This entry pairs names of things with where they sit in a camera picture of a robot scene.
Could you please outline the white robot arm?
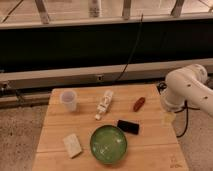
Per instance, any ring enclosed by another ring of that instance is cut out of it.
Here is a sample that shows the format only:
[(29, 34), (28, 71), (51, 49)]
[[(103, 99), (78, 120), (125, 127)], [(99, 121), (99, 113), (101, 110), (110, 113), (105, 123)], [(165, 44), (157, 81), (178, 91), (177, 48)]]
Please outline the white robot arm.
[(199, 64), (169, 72), (165, 77), (167, 87), (160, 94), (163, 108), (169, 112), (176, 112), (185, 101), (190, 101), (213, 117), (213, 90), (205, 85), (207, 79), (206, 68)]

